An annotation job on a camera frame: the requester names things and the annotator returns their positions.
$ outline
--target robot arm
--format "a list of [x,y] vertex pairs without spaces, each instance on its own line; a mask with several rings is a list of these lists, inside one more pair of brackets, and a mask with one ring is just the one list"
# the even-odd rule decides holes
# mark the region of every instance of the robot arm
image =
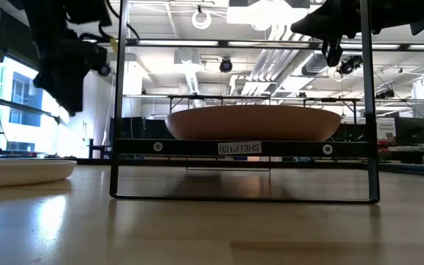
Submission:
[[85,35],[67,26],[99,22],[99,27],[110,26],[105,0],[10,0],[24,9],[32,29],[38,56],[39,74],[34,86],[49,92],[71,116],[82,111],[82,84],[90,70],[109,74],[107,50],[95,43],[83,41]]
[[[292,32],[324,41],[323,54],[329,66],[336,66],[342,55],[343,35],[354,38],[361,31],[360,0],[327,0],[319,9],[292,24]],[[371,0],[372,33],[409,24],[411,33],[424,30],[424,1]]]

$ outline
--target sign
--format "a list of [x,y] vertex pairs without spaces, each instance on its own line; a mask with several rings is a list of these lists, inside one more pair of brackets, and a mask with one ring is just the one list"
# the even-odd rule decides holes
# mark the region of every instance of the sign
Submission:
[[261,142],[219,143],[219,155],[261,154]]
[[396,136],[394,119],[378,119],[377,120],[377,139],[387,140],[387,136]]

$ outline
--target computer monitor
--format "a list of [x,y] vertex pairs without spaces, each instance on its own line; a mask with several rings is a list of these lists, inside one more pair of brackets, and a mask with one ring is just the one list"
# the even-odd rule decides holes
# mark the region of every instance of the computer monitor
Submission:
[[424,144],[423,118],[395,118],[397,144]]

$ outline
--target white plate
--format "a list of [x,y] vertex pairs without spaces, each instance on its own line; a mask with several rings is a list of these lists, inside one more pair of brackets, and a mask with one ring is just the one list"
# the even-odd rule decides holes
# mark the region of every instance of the white plate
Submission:
[[0,187],[64,180],[76,165],[67,160],[0,159]]

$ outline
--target wooden bowl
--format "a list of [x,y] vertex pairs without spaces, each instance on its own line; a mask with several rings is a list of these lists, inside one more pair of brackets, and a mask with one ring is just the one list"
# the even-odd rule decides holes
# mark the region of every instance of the wooden bowl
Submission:
[[201,107],[166,117],[178,140],[325,141],[340,122],[327,110],[281,105]]

